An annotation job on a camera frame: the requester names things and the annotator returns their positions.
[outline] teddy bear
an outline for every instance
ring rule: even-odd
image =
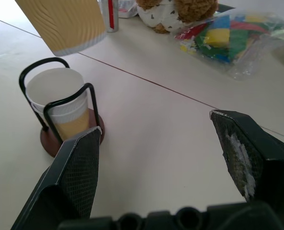
[[[217,0],[136,0],[142,21],[157,33],[176,31],[212,17]]]

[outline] black wire cup holder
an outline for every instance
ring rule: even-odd
[[[49,155],[51,155],[52,157],[55,157],[59,148],[61,147],[61,145],[63,144],[63,141],[64,141],[61,138],[59,132],[57,131],[55,124],[53,123],[53,121],[52,121],[52,119],[49,115],[50,109],[75,100],[77,97],[79,97],[81,94],[83,94],[83,92],[87,89],[90,90],[91,100],[92,100],[93,109],[94,109],[94,110],[89,109],[89,127],[94,127],[94,126],[100,126],[101,127],[101,129],[102,129],[102,135],[101,135],[101,140],[100,140],[100,143],[101,143],[102,140],[103,140],[103,137],[104,137],[104,124],[103,124],[102,118],[98,114],[95,90],[94,90],[94,87],[91,83],[85,83],[76,93],[74,93],[73,95],[71,95],[67,98],[48,103],[44,107],[44,111],[43,111],[44,118],[45,118],[48,125],[45,123],[45,121],[40,117],[40,115],[31,106],[31,102],[26,95],[26,86],[25,86],[24,80],[25,80],[27,74],[31,70],[33,70],[34,68],[36,68],[40,65],[43,65],[43,64],[46,64],[46,63],[49,63],[49,62],[60,62],[66,68],[69,68],[69,64],[65,60],[63,60],[59,57],[58,58],[50,57],[50,58],[42,59],[40,61],[37,61],[37,62],[29,65],[27,68],[25,68],[22,71],[22,73],[19,76],[19,86],[20,86],[28,104],[30,105],[31,109],[33,110],[37,119],[39,120],[39,122],[42,125],[41,143],[42,143],[44,149],[48,152]]]

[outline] colored foam pieces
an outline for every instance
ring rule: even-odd
[[[252,23],[243,23],[243,22],[232,21],[230,27],[231,27],[231,29],[236,29],[236,30],[251,30],[251,31],[258,31],[258,32],[261,32],[261,33],[264,33],[264,34],[269,33],[263,27],[261,27],[257,24],[252,24]]]
[[[187,33],[181,34],[181,36],[177,36],[176,38],[179,40],[184,40],[184,39],[191,39],[193,36],[197,36],[200,34],[200,32],[204,31],[207,28],[208,24],[201,24],[195,27],[192,27],[189,29]]]
[[[236,16],[235,18],[234,18],[234,20],[236,21],[236,22],[244,22],[245,21],[245,16],[243,15],[238,15],[238,16]]]
[[[216,54],[215,58],[217,58],[218,60],[220,60],[222,62],[230,63],[230,60],[229,60],[228,56],[224,56],[222,54]]]
[[[263,23],[266,22],[267,19],[265,16],[257,15],[257,14],[248,14],[245,17],[245,22],[247,23]]]
[[[216,47],[210,47],[210,46],[198,46],[197,49],[205,56],[210,58],[217,58],[217,55],[220,55],[221,59],[222,57],[228,57],[229,51],[227,48],[216,48]]]
[[[230,39],[229,29],[208,30],[204,38],[204,43],[214,47],[227,47]]]
[[[230,16],[220,16],[213,20],[209,29],[229,29],[230,28]]]
[[[246,50],[248,50],[249,47],[250,47],[254,42],[255,42],[255,39],[253,39],[253,38],[251,38],[251,37],[248,38],[248,40],[247,40],[247,42],[246,42],[246,49],[243,50],[242,52],[238,53],[238,54],[234,57],[234,59],[235,59],[235,60],[241,59],[241,57],[246,53]]]
[[[202,32],[200,32],[196,37],[195,37],[195,44],[198,46],[198,47],[201,47],[204,45],[204,38],[207,34],[207,28],[204,29]]]
[[[231,30],[229,44],[229,59],[233,60],[236,55],[246,49],[249,31],[247,30]]]

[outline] textured paper cup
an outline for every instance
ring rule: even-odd
[[[69,68],[45,70],[35,75],[26,86],[26,95],[34,107],[41,113],[44,107],[57,100],[67,98],[76,93],[84,85],[81,74]],[[84,92],[75,100],[54,107],[51,115],[63,115],[80,107],[87,98]]]
[[[44,114],[38,111],[33,104],[31,106],[47,124]],[[89,128],[88,98],[86,97],[80,107],[75,110],[63,115],[50,114],[50,117],[61,138],[66,140]]]
[[[55,56],[80,52],[106,34],[97,0],[16,0]]]

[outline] clear plastic packaging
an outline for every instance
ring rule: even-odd
[[[118,17],[131,18],[137,15],[135,0],[119,0],[118,1]]]
[[[230,12],[173,33],[179,48],[242,79],[266,52],[284,45],[284,20],[273,13]]]

